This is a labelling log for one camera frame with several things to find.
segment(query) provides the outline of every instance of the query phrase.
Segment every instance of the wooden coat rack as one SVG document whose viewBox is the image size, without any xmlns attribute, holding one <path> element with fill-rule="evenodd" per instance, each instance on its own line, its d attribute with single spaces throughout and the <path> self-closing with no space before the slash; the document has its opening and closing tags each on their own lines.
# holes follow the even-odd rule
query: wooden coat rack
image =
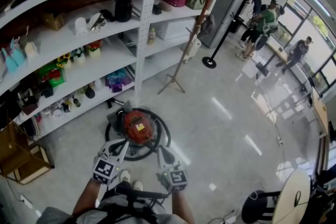
<svg viewBox="0 0 336 224">
<path fill-rule="evenodd" d="M 178 63 L 178 66 L 177 66 L 177 68 L 175 70 L 174 75 L 171 76 L 171 75 L 167 74 L 167 77 L 170 77 L 171 79 L 157 94 L 160 94 L 161 92 L 163 92 L 168 87 L 168 85 L 170 83 L 174 83 L 174 82 L 176 82 L 176 84 L 180 87 L 181 92 L 185 93 L 185 91 L 182 88 L 182 86 L 178 83 L 178 81 L 176 79 L 176 76 L 177 76 L 177 74 L 178 74 L 178 72 L 179 72 L 179 70 L 180 70 L 180 68 L 182 66 L 182 62 L 184 60 L 185 55 L 191 49 L 191 45 L 192 45 L 194 39 L 196 39 L 196 35 L 198 34 L 199 28 L 201 27 L 201 25 L 202 25 L 202 23 L 203 23 L 203 21 L 205 19 L 205 12 L 209 8 L 209 6 L 212 3 L 212 1 L 213 0 L 206 0 L 205 5 L 204 5 L 204 7 L 202 9 L 202 12 L 199 15 L 199 17 L 198 17 L 198 19 L 197 19 L 197 21 L 196 21 L 196 23 L 194 25 L 193 31 L 190 34 L 190 38 L 189 38 L 188 44 L 187 44 L 187 46 L 185 47 L 185 49 L 183 51 L 183 54 L 182 54 L 181 59 L 180 59 L 180 61 Z"/>
</svg>

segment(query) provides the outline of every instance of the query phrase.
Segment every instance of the yellow label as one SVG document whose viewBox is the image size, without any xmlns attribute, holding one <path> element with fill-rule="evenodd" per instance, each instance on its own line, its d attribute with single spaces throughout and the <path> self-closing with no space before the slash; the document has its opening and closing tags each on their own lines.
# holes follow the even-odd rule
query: yellow label
<svg viewBox="0 0 336 224">
<path fill-rule="evenodd" d="M 135 127 L 138 129 L 138 131 L 141 131 L 142 129 L 145 129 L 142 123 L 136 124 Z"/>
</svg>

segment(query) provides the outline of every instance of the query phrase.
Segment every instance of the shelving unit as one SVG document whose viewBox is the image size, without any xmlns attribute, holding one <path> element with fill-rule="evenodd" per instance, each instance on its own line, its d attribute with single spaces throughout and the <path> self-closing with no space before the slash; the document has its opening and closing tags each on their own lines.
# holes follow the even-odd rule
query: shelving unit
<svg viewBox="0 0 336 224">
<path fill-rule="evenodd" d="M 45 1 L 47 0 L 27 0 L 14 9 L 1 14 L 0 28 L 20 14 Z M 170 19 L 198 16 L 201 10 L 192 10 L 186 6 L 173 7 L 171 12 L 163 11 L 160 15 L 153 15 L 153 4 L 157 4 L 161 0 L 132 1 L 133 10 L 139 17 L 133 15 L 131 20 L 126 23 L 107 22 L 97 33 L 89 32 L 86 35 L 76 36 L 75 20 L 78 17 L 89 19 L 101 9 L 113 11 L 114 1 L 97 3 L 67 14 L 65 16 L 66 24 L 60 31 L 53 31 L 45 27 L 38 27 L 30 31 L 28 41 L 35 43 L 39 51 L 39 56 L 31 62 L 24 63 L 15 73 L 5 74 L 0 84 L 0 95 L 18 83 L 22 78 L 69 51 L 99 39 L 103 39 L 103 46 L 101 47 L 100 58 L 93 59 L 87 57 L 85 64 L 82 66 L 72 63 L 72 67 L 65 70 L 66 82 L 54 88 L 53 96 L 49 98 L 41 97 L 38 103 L 38 109 L 33 113 L 30 115 L 21 113 L 20 116 L 16 118 L 18 123 L 26 121 L 44 108 L 90 82 L 128 65 L 131 65 L 134 69 L 135 78 L 129 85 L 123 87 L 122 92 L 134 87 L 134 106 L 140 104 L 142 81 L 177 64 L 182 56 L 182 50 L 178 45 L 187 42 L 189 39 L 189 35 L 170 40 L 162 40 L 156 37 L 154 45 L 148 46 L 146 42 L 150 24 Z M 216 0 L 211 4 L 211 8 L 207 11 L 207 14 L 211 13 L 215 1 Z M 116 34 L 125 31 L 131 33 L 131 39 L 137 44 L 135 54 L 116 36 Z M 112 93 L 109 88 L 103 87 L 100 91 L 96 91 L 96 96 L 93 99 L 88 99 L 85 95 L 82 95 L 82 99 L 80 100 L 81 107 L 77 108 L 73 105 L 71 112 L 63 113 L 58 118 L 50 116 L 42 119 L 39 123 L 40 135 L 35 139 L 40 139 L 117 94 L 118 93 Z"/>
</svg>

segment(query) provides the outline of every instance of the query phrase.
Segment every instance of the teal toy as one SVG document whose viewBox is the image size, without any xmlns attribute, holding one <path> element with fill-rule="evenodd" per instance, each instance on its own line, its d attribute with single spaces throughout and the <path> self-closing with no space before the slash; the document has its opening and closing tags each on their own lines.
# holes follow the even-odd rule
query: teal toy
<svg viewBox="0 0 336 224">
<path fill-rule="evenodd" d="M 14 73 L 18 65 L 16 64 L 14 59 L 10 55 L 7 54 L 4 48 L 2 48 L 2 53 L 4 54 L 4 57 L 6 59 L 6 66 L 7 66 L 8 72 Z"/>
<path fill-rule="evenodd" d="M 14 38 L 12 38 L 11 43 L 11 53 L 10 55 L 13 57 L 14 61 L 18 66 L 22 65 L 25 62 L 25 57 L 20 49 L 15 45 Z"/>
</svg>

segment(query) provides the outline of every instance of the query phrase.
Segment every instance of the black stool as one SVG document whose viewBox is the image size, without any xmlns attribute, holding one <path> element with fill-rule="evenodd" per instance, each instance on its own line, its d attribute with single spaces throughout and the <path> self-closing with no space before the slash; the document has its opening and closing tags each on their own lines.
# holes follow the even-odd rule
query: black stool
<svg viewBox="0 0 336 224">
<path fill-rule="evenodd" d="M 254 223 L 258 220 L 272 220 L 273 215 L 264 216 L 264 213 L 274 213 L 274 208 L 267 207 L 267 197 L 278 197 L 280 191 L 266 193 L 262 190 L 257 190 L 256 193 L 251 193 L 244 203 L 241 218 L 245 223 Z"/>
</svg>

